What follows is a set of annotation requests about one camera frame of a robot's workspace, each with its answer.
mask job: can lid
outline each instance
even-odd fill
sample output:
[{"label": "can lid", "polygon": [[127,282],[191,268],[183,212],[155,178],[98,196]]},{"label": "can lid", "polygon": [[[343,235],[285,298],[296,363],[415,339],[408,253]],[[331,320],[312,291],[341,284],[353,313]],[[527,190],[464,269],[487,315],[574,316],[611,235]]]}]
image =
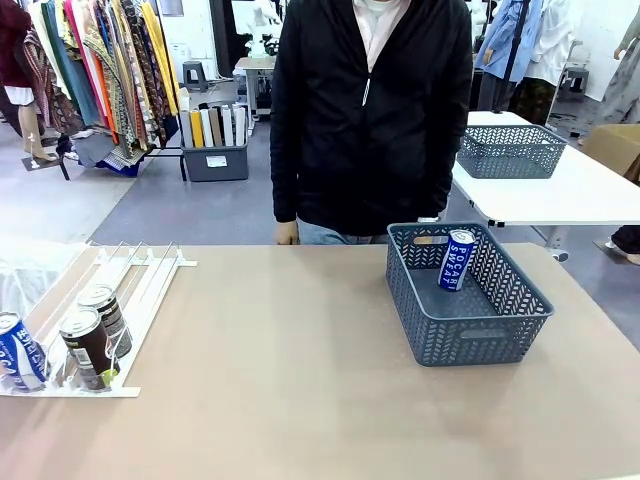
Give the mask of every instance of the can lid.
[{"label": "can lid", "polygon": [[0,312],[0,333],[6,333],[15,327],[20,317],[11,312]]},{"label": "can lid", "polygon": [[476,237],[469,230],[451,230],[449,235],[454,241],[463,245],[470,245],[476,242]]},{"label": "can lid", "polygon": [[78,294],[76,301],[83,307],[98,307],[109,303],[112,297],[113,288],[109,285],[89,285]]},{"label": "can lid", "polygon": [[100,314],[93,308],[72,309],[60,323],[60,333],[77,338],[95,330],[100,324]]}]

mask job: hand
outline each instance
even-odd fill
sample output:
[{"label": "hand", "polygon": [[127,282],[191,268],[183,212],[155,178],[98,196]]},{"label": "hand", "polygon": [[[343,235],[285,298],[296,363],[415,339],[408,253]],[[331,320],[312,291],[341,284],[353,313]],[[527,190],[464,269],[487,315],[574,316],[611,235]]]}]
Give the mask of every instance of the hand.
[{"label": "hand", "polygon": [[298,223],[293,222],[278,223],[276,227],[276,243],[278,245],[298,245]]},{"label": "hand", "polygon": [[493,56],[493,50],[489,50],[487,49],[484,52],[484,57],[482,57],[482,63],[484,65],[489,65],[489,62],[491,61],[491,57]]}]

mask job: beige tabletop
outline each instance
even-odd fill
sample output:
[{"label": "beige tabletop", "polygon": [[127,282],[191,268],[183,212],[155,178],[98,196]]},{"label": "beige tabletop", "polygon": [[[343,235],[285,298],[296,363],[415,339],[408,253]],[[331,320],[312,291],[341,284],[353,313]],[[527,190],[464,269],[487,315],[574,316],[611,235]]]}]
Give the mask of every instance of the beige tabletop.
[{"label": "beige tabletop", "polygon": [[[521,364],[424,368],[386,248],[186,247],[137,399],[0,398],[2,480],[597,479],[640,472],[640,356],[545,250]],[[91,261],[45,297],[31,328]]]},{"label": "beige tabletop", "polygon": [[250,58],[242,57],[236,63],[236,68],[245,70],[273,70],[276,65],[276,57]]}]

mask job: price label sticker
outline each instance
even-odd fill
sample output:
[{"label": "price label sticker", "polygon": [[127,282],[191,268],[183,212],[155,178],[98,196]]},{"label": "price label sticker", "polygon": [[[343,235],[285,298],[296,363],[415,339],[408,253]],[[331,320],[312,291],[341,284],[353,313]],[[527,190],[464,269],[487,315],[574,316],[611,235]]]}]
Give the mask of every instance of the price label sticker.
[{"label": "price label sticker", "polygon": [[227,157],[224,155],[218,157],[207,157],[207,167],[219,168],[227,166]]}]

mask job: brown coffee can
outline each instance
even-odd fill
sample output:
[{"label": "brown coffee can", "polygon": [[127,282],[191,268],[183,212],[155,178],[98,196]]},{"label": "brown coffee can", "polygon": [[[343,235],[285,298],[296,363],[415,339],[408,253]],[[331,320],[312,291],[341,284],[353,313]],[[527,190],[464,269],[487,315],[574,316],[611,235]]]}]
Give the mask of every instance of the brown coffee can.
[{"label": "brown coffee can", "polygon": [[91,391],[108,390],[120,371],[113,359],[113,345],[93,308],[77,308],[67,313],[60,323],[60,335],[78,363],[84,386]]},{"label": "brown coffee can", "polygon": [[116,357],[122,358],[131,351],[132,338],[127,322],[122,316],[115,291],[109,285],[89,285],[78,295],[81,308],[95,308],[113,345],[117,344]]}]

